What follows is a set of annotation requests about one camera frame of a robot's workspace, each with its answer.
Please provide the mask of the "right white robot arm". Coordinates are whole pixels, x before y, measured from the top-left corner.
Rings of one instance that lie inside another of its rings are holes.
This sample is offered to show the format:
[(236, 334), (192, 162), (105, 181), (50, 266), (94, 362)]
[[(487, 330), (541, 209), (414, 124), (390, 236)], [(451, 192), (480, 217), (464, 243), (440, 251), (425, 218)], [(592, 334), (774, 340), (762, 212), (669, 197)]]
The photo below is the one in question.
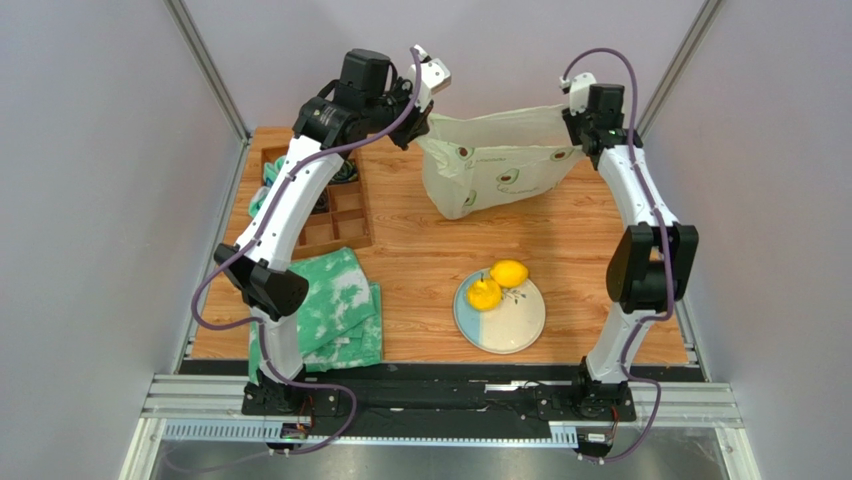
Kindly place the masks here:
[(671, 212), (651, 179), (641, 137), (624, 124), (624, 86), (581, 74), (562, 89), (570, 139), (609, 187), (624, 226), (606, 271), (613, 304), (583, 360), (585, 382), (620, 385), (650, 327), (670, 319), (684, 296), (699, 234)]

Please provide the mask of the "yellow fake lemon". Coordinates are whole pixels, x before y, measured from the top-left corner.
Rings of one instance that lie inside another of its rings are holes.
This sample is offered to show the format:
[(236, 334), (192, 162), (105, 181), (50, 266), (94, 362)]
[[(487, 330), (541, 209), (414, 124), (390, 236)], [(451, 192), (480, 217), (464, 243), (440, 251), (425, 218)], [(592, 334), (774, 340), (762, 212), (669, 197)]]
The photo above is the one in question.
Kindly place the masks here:
[(501, 288), (512, 289), (522, 285), (529, 278), (529, 269), (518, 260), (503, 259), (491, 266), (489, 276)]

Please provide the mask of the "avocado print plastic bag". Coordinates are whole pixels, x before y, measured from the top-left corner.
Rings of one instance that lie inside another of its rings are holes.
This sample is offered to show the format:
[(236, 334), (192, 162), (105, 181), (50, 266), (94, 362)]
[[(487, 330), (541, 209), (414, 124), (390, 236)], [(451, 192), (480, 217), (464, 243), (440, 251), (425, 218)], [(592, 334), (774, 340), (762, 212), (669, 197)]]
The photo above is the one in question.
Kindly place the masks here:
[(571, 143), (563, 105), (456, 119), (433, 113), (423, 151), (422, 181), (449, 220), (554, 189), (585, 159)]

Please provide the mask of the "yellow fake pear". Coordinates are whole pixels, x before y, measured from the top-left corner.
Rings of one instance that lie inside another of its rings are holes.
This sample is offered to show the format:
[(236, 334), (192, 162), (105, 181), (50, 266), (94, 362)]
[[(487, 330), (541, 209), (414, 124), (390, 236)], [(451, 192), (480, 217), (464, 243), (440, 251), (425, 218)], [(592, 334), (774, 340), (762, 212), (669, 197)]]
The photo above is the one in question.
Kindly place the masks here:
[(502, 301), (501, 286), (490, 276), (480, 274), (468, 287), (466, 300), (475, 310), (484, 312), (495, 309)]

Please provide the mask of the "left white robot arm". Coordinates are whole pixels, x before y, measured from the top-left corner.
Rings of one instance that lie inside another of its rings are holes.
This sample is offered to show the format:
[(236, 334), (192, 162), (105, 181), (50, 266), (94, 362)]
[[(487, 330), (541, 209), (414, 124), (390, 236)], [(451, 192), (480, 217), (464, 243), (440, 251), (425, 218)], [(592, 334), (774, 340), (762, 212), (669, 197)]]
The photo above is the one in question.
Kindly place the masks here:
[(322, 191), (348, 155), (383, 137), (402, 150), (428, 131), (433, 97), (451, 83), (450, 69), (415, 45), (412, 66), (398, 73), (379, 52), (352, 49), (339, 76), (300, 109), (286, 163), (252, 223), (213, 254), (258, 327), (261, 373), (292, 395), (308, 389), (298, 351), (296, 313), (309, 282), (290, 268), (299, 236)]

